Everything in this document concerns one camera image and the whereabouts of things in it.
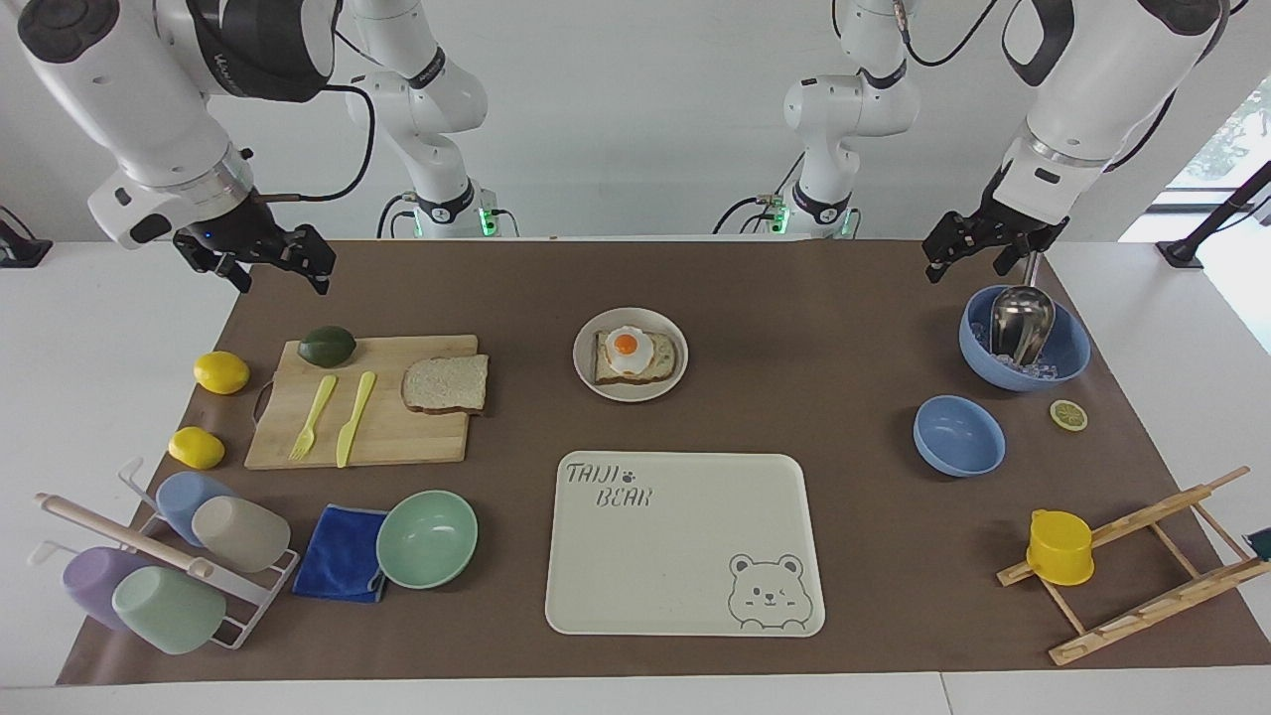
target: yellow lemon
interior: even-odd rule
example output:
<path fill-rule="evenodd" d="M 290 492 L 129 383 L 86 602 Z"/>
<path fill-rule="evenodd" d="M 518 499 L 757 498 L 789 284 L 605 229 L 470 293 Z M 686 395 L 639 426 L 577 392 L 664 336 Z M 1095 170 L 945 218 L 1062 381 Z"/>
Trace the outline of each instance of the yellow lemon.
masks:
<path fill-rule="evenodd" d="M 1070 433 L 1079 433 L 1089 424 L 1085 410 L 1075 403 L 1056 400 L 1050 406 L 1050 419 Z"/>
<path fill-rule="evenodd" d="M 180 428 L 168 441 L 168 455 L 191 470 L 211 470 L 225 458 L 225 444 L 203 428 Z"/>
<path fill-rule="evenodd" d="M 241 357 L 217 349 L 194 361 L 194 381 L 207 392 L 234 395 L 252 380 L 252 371 Z"/>

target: fried egg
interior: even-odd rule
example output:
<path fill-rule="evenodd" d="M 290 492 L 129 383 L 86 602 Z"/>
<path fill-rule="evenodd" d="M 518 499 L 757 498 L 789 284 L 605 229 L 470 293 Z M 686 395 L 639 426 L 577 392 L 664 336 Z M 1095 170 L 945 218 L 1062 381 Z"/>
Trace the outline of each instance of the fried egg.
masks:
<path fill-rule="evenodd" d="M 623 325 L 605 338 L 605 352 L 615 372 L 638 376 L 653 362 L 653 339 L 639 328 Z"/>

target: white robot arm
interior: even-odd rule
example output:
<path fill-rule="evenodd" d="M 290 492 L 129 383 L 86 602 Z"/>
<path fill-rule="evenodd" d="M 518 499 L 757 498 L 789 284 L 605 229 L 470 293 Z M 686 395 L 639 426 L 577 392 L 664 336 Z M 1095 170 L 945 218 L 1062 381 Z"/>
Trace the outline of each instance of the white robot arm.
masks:
<path fill-rule="evenodd" d="M 271 263 L 327 292 L 336 255 L 313 226 L 278 227 L 245 151 L 207 113 L 212 93 L 304 102 L 330 76 L 337 0 L 32 0 L 18 34 L 66 112 L 118 170 L 89 198 L 127 248 L 172 237 L 197 271 L 239 290 Z"/>
<path fill-rule="evenodd" d="M 353 84 L 371 95 L 380 137 L 405 164 L 423 235 L 494 232 L 494 224 L 487 220 L 493 192 L 468 177 L 459 147 L 442 136 L 486 121 L 480 81 L 437 44 L 419 0 L 351 0 L 351 11 L 367 55 L 385 69 L 355 77 Z M 350 98 L 348 110 L 355 122 L 364 122 L 355 98 Z"/>
<path fill-rule="evenodd" d="M 1229 11 L 1229 0 L 1018 1 L 1003 48 L 1037 100 L 980 208 L 949 211 L 923 241 L 930 281 L 984 248 L 1005 246 L 999 274 L 1049 248 L 1077 198 L 1218 42 Z"/>
<path fill-rule="evenodd" d="M 798 180 L 782 197 L 791 211 L 785 230 L 813 236 L 839 232 L 849 212 L 860 156 L 845 141 L 905 132 L 919 109 L 918 89 L 906 76 L 892 1 L 848 0 L 840 5 L 840 43 L 860 70 L 805 79 L 785 93 L 785 123 L 805 144 Z"/>

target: cup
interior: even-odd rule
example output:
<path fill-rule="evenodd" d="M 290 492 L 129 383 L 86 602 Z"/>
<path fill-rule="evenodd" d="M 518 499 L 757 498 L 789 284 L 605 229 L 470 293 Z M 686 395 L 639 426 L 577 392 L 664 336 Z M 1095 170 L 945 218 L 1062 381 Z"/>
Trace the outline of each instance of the cup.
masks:
<path fill-rule="evenodd" d="M 159 514 L 191 546 L 203 547 L 191 523 L 194 512 L 215 497 L 238 497 L 234 490 L 198 472 L 177 472 L 159 485 L 155 504 Z"/>
<path fill-rule="evenodd" d="M 208 499 L 192 522 L 208 551 L 235 571 L 268 569 L 291 544 L 291 526 L 282 517 L 236 497 Z"/>
<path fill-rule="evenodd" d="M 225 617 L 225 597 L 216 589 L 163 566 L 128 574 L 111 605 L 135 634 L 168 655 L 203 645 Z"/>
<path fill-rule="evenodd" d="M 62 569 L 62 588 L 94 621 L 112 631 L 127 631 L 127 624 L 111 606 L 111 597 L 125 578 L 150 565 L 137 554 L 94 546 L 76 554 Z"/>
<path fill-rule="evenodd" d="M 1024 560 L 1038 578 L 1055 585 L 1084 584 L 1094 575 L 1091 527 L 1075 514 L 1038 509 L 1032 514 Z"/>

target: wooden rack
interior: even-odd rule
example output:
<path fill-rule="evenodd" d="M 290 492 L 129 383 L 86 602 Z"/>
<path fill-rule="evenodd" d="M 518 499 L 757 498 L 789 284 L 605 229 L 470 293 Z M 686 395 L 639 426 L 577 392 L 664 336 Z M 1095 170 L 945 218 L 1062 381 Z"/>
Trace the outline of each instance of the wooden rack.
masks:
<path fill-rule="evenodd" d="M 1185 583 L 1183 585 L 1168 591 L 1146 603 L 1143 603 L 1141 606 L 1131 608 L 1106 624 L 1093 629 L 1087 629 L 1068 606 L 1068 602 L 1064 601 L 1059 589 L 1050 582 L 1040 579 L 1042 585 L 1046 588 L 1046 592 L 1055 601 L 1055 605 L 1064 613 L 1064 617 L 1068 618 L 1068 622 L 1077 630 L 1077 638 L 1050 649 L 1049 653 L 1051 660 L 1054 660 L 1056 665 L 1066 665 L 1078 658 L 1089 655 L 1101 648 L 1112 645 L 1126 636 L 1154 626 L 1171 616 L 1182 613 L 1192 606 L 1204 603 L 1215 596 L 1225 593 L 1254 577 L 1271 571 L 1271 563 L 1263 561 L 1262 559 L 1244 551 L 1239 542 L 1232 538 L 1227 530 L 1224 530 L 1223 526 L 1219 525 L 1218 521 L 1214 519 L 1214 517 L 1200 504 L 1202 500 L 1214 494 L 1214 490 L 1218 488 L 1232 484 L 1247 474 L 1249 474 L 1249 469 L 1240 467 L 1209 484 L 1197 485 L 1173 497 L 1162 499 L 1152 507 L 1145 507 L 1132 514 L 1122 517 L 1093 531 L 1092 547 L 1098 549 L 1099 546 L 1112 544 L 1113 541 L 1139 530 L 1152 530 L 1160 542 L 1166 545 L 1166 549 L 1169 550 L 1169 554 L 1172 554 L 1174 559 L 1182 564 L 1182 568 L 1191 574 L 1192 580 Z M 1218 536 L 1220 536 L 1223 541 L 1232 547 L 1232 551 L 1235 552 L 1240 561 L 1238 564 L 1214 569 L 1213 571 L 1204 574 L 1197 571 L 1196 566 L 1192 565 L 1186 556 L 1183 556 L 1182 551 L 1179 551 L 1178 545 L 1176 545 L 1158 525 L 1158 522 L 1166 517 L 1171 517 L 1186 509 L 1192 509 L 1197 516 L 1200 516 L 1201 519 L 1205 519 L 1205 522 L 1209 523 L 1215 532 L 1218 532 Z M 1036 574 L 1027 563 L 1019 563 L 1009 569 L 998 571 L 998 580 L 1002 582 L 1002 585 L 1008 587 L 1033 575 Z"/>

